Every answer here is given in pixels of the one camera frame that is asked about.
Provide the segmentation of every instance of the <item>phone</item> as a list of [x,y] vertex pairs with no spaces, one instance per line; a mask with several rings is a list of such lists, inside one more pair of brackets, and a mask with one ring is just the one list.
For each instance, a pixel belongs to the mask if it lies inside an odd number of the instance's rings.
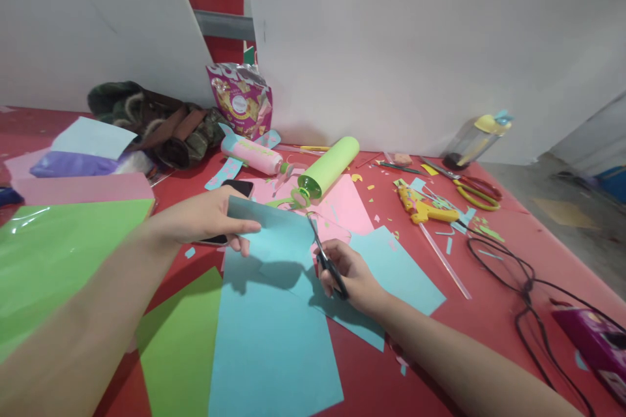
[[[222,183],[222,185],[231,186],[233,189],[235,189],[238,192],[241,192],[246,197],[250,197],[250,194],[252,193],[252,188],[254,187],[254,184],[252,182],[237,181],[234,179],[226,179]],[[216,237],[206,238],[198,242],[200,244],[210,244],[212,246],[225,246],[228,244],[228,239],[226,238],[226,235],[217,235]]]

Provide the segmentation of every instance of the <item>metal beam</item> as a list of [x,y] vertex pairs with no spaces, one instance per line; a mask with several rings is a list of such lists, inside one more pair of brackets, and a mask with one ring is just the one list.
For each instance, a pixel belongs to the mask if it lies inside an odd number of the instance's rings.
[[203,36],[254,41],[254,24],[249,16],[194,10]]

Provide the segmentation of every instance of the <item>black cable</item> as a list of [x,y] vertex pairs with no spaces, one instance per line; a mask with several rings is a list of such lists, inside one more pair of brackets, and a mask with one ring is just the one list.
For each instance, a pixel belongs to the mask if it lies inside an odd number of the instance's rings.
[[[550,360],[552,361],[552,364],[559,371],[559,373],[561,373],[561,375],[563,377],[565,377],[565,379],[567,379],[569,384],[576,390],[576,393],[580,396],[580,398],[584,402],[585,406],[587,407],[587,410],[589,411],[589,417],[595,417],[595,411],[593,410],[593,407],[591,406],[591,403],[588,401],[587,397],[582,393],[582,391],[580,389],[578,389],[578,387],[574,384],[574,382],[571,380],[571,378],[563,371],[561,366],[558,364],[558,362],[556,361],[556,358],[554,358],[554,355],[552,354],[552,349],[550,348],[550,342],[548,340],[548,334],[546,333],[546,328],[545,328],[541,318],[539,317],[539,314],[533,308],[533,302],[532,302],[532,299],[530,297],[530,293],[533,290],[533,287],[534,287],[535,283],[542,283],[542,284],[547,285],[549,287],[552,287],[552,288],[554,288],[554,289],[556,289],[556,290],[558,290],[558,291],[560,291],[562,293],[565,293],[566,295],[568,295],[571,298],[575,299],[579,303],[582,303],[587,308],[591,309],[594,313],[599,314],[600,316],[602,316],[605,319],[607,319],[608,321],[610,321],[614,326],[619,328],[622,332],[626,333],[626,329],[624,329],[624,327],[620,326],[617,322],[615,322],[612,318],[610,318],[609,316],[604,314],[602,311],[597,309],[595,306],[592,306],[591,304],[587,303],[586,301],[581,300],[576,295],[570,293],[569,291],[565,290],[564,288],[561,288],[558,285],[554,285],[553,283],[550,283],[549,281],[538,279],[536,277],[536,274],[535,274],[535,269],[529,263],[527,263],[525,260],[521,259],[520,257],[517,257],[513,252],[511,252],[511,250],[509,248],[504,246],[504,244],[498,242],[497,240],[494,240],[493,238],[490,238],[490,237],[486,236],[483,233],[480,233],[479,231],[472,230],[467,225],[465,225],[464,223],[462,223],[462,222],[460,222],[458,220],[457,220],[457,223],[459,223],[462,227],[466,228],[468,231],[472,232],[474,235],[480,236],[480,238],[469,238],[468,239],[468,248],[469,248],[470,252],[472,253],[472,255],[478,260],[478,262],[480,262],[483,265],[483,267],[491,275],[493,275],[493,277],[495,277],[500,283],[502,283],[507,288],[517,292],[522,297],[522,300],[524,301],[525,308],[520,313],[518,313],[515,316],[515,330],[517,331],[517,335],[519,336],[520,340],[522,341],[522,344],[524,344],[524,348],[526,349],[526,351],[530,355],[530,358],[535,363],[535,366],[539,370],[539,373],[543,377],[544,381],[547,383],[547,385],[549,387],[551,387],[554,391],[556,391],[556,389],[554,388],[554,385],[552,384],[552,381],[550,381],[550,379],[548,378],[548,374],[546,373],[544,368],[539,363],[539,359],[537,358],[535,353],[531,350],[530,344],[528,343],[528,341],[526,340],[526,337],[524,337],[524,333],[522,332],[522,328],[520,326],[520,322],[521,322],[522,318],[524,318],[528,313],[531,313],[532,316],[537,321],[537,324],[539,326],[539,331],[541,333],[541,338],[542,338],[542,341],[543,341],[543,346],[545,347],[546,353],[547,353],[548,357],[550,358]],[[481,259],[481,257],[478,254],[476,254],[476,251],[474,251],[474,247],[472,246],[472,244],[475,244],[475,243],[485,244],[486,246],[489,246],[493,250],[499,251],[500,253],[505,254],[505,255],[515,259],[515,261],[517,262],[517,265],[520,267],[520,269],[524,273],[524,277],[526,277],[526,280],[523,283],[518,284],[517,286],[513,286],[513,285],[509,284],[508,282],[506,282],[501,277],[499,277]]]

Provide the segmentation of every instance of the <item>green cardboard tube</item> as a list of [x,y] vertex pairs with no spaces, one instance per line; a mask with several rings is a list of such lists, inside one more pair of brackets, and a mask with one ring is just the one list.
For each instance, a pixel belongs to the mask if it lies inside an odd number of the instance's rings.
[[298,186],[306,189],[311,199],[320,199],[358,153],[359,142],[343,137],[298,178]]

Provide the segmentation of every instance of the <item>red table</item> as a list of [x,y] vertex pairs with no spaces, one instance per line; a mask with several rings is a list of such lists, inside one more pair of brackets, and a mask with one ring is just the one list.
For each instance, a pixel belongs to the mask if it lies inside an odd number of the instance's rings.
[[[0,114],[0,149],[2,149],[0,155],[9,155],[0,156],[0,161],[49,145],[53,137],[68,126],[76,116],[76,113],[33,109]],[[315,157],[298,154],[296,160],[310,164]],[[417,159],[414,158],[414,160],[416,164],[413,166],[419,168]],[[218,171],[223,161],[223,155],[218,152],[198,168],[178,172],[157,185],[155,187],[155,197],[158,201],[156,211],[159,212],[187,197],[202,193],[205,190],[205,183]],[[471,300],[466,300],[441,265],[423,234],[410,223],[397,193],[393,190],[395,188],[393,181],[403,178],[410,183],[413,175],[389,168],[382,171],[369,165],[361,166],[359,169],[355,169],[353,165],[350,171],[346,170],[346,173],[358,173],[363,177],[363,181],[357,181],[355,185],[374,227],[384,224],[390,231],[398,231],[401,245],[447,297],[433,317],[484,343],[539,376],[539,372],[513,326],[515,314],[522,309],[522,301],[518,295],[497,282],[481,268],[466,246],[466,237],[457,233],[453,238],[452,252],[447,258],[472,295]],[[466,173],[481,177],[501,187],[479,165],[472,165]],[[245,169],[238,177],[265,178],[266,176],[257,171]],[[2,166],[0,167],[0,180],[3,179],[8,178]],[[430,179],[428,185],[438,195],[446,197],[460,209],[467,208],[465,199],[443,175],[436,175]],[[367,186],[372,184],[375,186],[374,189],[368,190]],[[626,324],[626,304],[529,214],[511,194],[506,190],[502,192],[504,199],[501,203],[503,207],[501,210],[486,212],[479,209],[478,215],[488,220],[489,227],[506,240],[505,245],[533,265],[538,278],[557,283],[591,302],[619,323]],[[0,210],[0,217],[6,220],[13,211],[14,209],[8,208]],[[374,221],[376,215],[380,217],[380,223]],[[433,220],[428,222],[426,227],[438,246],[445,251],[447,237],[435,235],[434,232],[449,232],[448,225]],[[187,259],[183,255],[188,246],[181,249],[152,299],[149,310],[211,267],[221,266],[223,253],[217,252],[216,248],[199,245],[195,245],[195,248],[196,255],[192,259]],[[552,319],[550,314],[552,308],[548,299],[552,297],[568,302],[571,300],[542,285],[537,285],[531,295],[535,308],[544,321],[555,357],[591,401],[597,415],[626,414],[591,372],[584,371],[576,365],[574,346]],[[422,415],[458,413],[454,404],[418,368],[413,367],[413,371],[408,371],[406,377],[402,376],[400,365],[395,360],[391,349],[386,347],[384,353],[380,353],[330,319],[328,326],[345,399],[322,414],[366,416],[383,413],[388,415],[415,415],[418,412]],[[527,325],[526,328],[528,329],[526,336],[531,338],[531,346],[535,349],[536,355],[552,382],[570,402],[584,411],[583,404],[550,364],[546,354],[539,348],[538,341],[532,340],[534,327]],[[539,337],[538,332],[534,332],[535,336]],[[150,415],[142,369],[136,351],[126,354],[123,358],[112,383],[102,398],[96,415]]]

